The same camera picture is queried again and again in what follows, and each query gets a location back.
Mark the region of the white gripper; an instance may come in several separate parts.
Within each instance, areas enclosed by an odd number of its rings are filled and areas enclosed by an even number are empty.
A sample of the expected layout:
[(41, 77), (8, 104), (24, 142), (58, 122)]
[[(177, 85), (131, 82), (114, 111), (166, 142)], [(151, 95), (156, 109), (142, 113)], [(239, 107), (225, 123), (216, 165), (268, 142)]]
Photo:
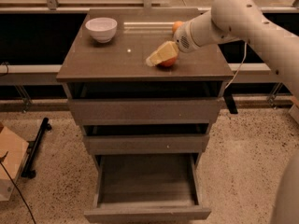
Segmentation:
[(166, 41), (151, 53), (146, 59), (147, 66), (157, 66), (158, 63), (178, 56), (178, 49), (190, 53), (200, 48), (198, 29), (194, 20), (183, 22), (174, 32), (174, 41)]

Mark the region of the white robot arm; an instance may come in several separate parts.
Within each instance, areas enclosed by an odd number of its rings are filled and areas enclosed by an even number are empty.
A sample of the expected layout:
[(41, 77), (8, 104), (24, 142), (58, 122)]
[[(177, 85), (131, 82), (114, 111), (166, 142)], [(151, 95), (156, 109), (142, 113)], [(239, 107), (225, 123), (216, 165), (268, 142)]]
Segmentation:
[[(239, 38), (299, 96), (299, 38), (252, 0), (215, 0), (175, 37), (190, 50)], [(299, 224), (298, 126), (286, 110), (222, 111), (197, 174), (212, 214), (192, 224)]]

